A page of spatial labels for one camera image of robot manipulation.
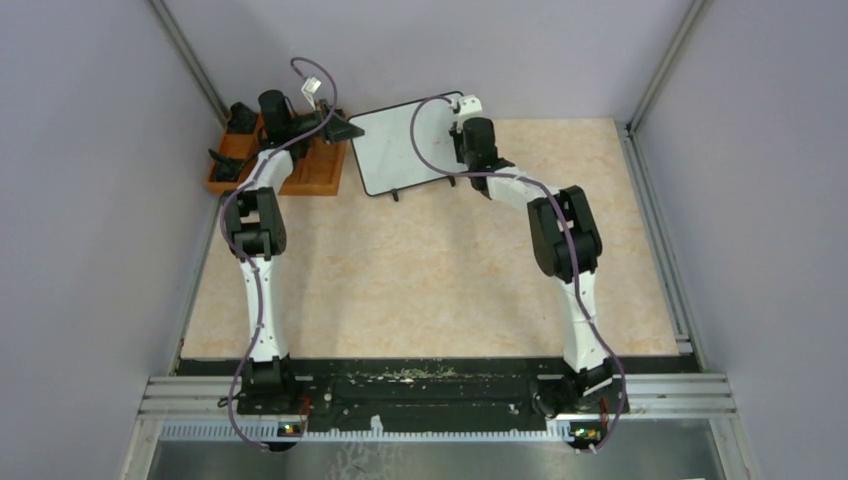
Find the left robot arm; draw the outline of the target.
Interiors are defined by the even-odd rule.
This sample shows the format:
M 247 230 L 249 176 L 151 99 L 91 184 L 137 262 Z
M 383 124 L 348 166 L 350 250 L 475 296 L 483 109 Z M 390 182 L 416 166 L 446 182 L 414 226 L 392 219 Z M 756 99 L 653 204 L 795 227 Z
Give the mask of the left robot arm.
M 291 367 L 284 333 L 280 272 L 287 233 L 278 191 L 307 153 L 313 137 L 328 144 L 363 135 L 351 125 L 335 99 L 315 102 L 313 112 L 295 114 L 278 90 L 259 97 L 264 120 L 256 165 L 228 193 L 220 217 L 222 236 L 238 260 L 246 287 L 249 346 L 234 376 L 228 403 L 241 415 L 293 414 L 302 391 Z

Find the small black-framed whiteboard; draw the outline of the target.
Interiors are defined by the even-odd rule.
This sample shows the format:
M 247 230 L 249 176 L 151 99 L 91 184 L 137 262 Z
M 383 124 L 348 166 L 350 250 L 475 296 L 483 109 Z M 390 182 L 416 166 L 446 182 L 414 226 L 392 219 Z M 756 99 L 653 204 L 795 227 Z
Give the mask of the small black-framed whiteboard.
M 445 96 L 424 107 L 413 100 L 351 116 L 349 122 L 364 131 L 352 140 L 352 148 L 367 196 L 397 198 L 401 190 L 466 169 L 457 161 L 449 134 L 455 121 L 450 102 L 462 93 Z

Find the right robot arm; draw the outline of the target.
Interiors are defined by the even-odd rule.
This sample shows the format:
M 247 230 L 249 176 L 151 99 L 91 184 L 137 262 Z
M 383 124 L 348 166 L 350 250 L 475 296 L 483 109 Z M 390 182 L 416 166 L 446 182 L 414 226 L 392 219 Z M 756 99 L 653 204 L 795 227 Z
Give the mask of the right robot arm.
M 539 385 L 538 410 L 553 417 L 595 408 L 619 417 L 627 406 L 626 376 L 598 328 L 594 289 L 603 245 L 585 192 L 578 186 L 555 190 L 500 157 L 488 118 L 455 122 L 449 133 L 472 187 L 526 211 L 536 264 L 561 294 L 566 371 L 558 382 Z

